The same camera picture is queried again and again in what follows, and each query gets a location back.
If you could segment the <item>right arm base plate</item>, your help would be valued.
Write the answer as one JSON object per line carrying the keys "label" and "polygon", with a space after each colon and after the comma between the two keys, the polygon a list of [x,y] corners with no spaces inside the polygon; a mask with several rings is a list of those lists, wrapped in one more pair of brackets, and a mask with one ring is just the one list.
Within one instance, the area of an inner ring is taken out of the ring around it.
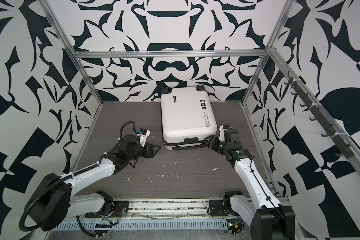
{"label": "right arm base plate", "polygon": [[235,213],[226,207],[223,200],[209,200],[207,214],[212,217],[235,216]]}

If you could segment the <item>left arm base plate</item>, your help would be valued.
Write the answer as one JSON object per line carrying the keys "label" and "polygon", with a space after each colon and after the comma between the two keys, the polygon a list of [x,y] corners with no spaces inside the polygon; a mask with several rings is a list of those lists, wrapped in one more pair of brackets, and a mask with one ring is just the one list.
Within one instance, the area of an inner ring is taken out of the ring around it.
{"label": "left arm base plate", "polygon": [[128,213],[129,201],[113,201],[106,202],[103,207],[96,213],[86,213],[86,218],[100,218],[102,216],[108,218],[118,218]]}

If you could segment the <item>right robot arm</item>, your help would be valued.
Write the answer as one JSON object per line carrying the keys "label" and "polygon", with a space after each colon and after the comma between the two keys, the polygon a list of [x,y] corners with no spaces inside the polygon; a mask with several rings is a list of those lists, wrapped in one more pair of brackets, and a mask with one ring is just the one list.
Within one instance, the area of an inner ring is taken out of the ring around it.
{"label": "right robot arm", "polygon": [[220,126],[218,136],[210,136],[206,146],[226,160],[241,178],[250,198],[227,192],[228,209],[239,215],[250,228],[253,240],[295,239],[295,213],[271,192],[255,166],[253,156],[242,147],[239,132],[229,125]]}

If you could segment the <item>black suitcase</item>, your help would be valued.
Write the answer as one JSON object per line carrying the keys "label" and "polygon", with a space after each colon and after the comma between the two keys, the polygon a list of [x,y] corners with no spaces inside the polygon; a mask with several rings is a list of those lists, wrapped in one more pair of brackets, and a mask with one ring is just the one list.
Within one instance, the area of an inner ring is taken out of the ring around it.
{"label": "black suitcase", "polygon": [[162,88],[162,136],[168,150],[203,148],[217,122],[205,86]]}

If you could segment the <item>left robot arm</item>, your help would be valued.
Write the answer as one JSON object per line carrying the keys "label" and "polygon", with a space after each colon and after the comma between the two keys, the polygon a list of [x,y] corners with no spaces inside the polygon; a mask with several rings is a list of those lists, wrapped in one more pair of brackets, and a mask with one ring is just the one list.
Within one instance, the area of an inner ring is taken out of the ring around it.
{"label": "left robot arm", "polygon": [[[123,136],[123,129],[131,124],[134,134]],[[104,191],[89,195],[78,192],[111,177],[127,166],[136,166],[140,158],[151,159],[161,146],[147,143],[150,131],[136,129],[136,123],[129,121],[121,126],[119,140],[114,147],[103,153],[92,165],[58,176],[49,174],[43,178],[26,206],[19,220],[19,229],[30,232],[42,229],[47,232],[57,227],[67,218],[95,214],[105,219],[114,214],[113,198]]]}

